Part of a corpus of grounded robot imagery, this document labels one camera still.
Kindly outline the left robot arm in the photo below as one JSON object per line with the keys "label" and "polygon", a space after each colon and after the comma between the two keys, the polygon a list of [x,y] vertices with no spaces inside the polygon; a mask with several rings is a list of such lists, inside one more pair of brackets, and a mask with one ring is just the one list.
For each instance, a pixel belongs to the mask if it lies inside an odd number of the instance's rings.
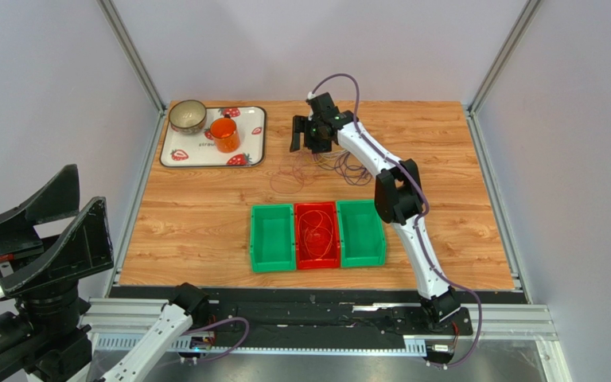
{"label": "left robot arm", "polygon": [[0,381],[24,370],[67,381],[91,363],[90,309],[81,279],[110,270],[113,247],[104,197],[80,204],[76,165],[64,166],[20,205],[0,214]]}

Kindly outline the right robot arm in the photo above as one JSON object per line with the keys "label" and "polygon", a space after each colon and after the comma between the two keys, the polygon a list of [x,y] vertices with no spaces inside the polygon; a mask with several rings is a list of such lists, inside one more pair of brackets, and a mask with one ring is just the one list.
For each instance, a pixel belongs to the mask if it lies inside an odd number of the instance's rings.
{"label": "right robot arm", "polygon": [[431,329],[452,327],[461,303],[439,265],[427,233],[425,216],[429,205],[416,163],[402,160],[384,148],[350,111],[293,117],[291,152],[305,147],[320,154],[329,152],[334,143],[374,177],[376,211],[395,231],[410,260],[426,325]]}

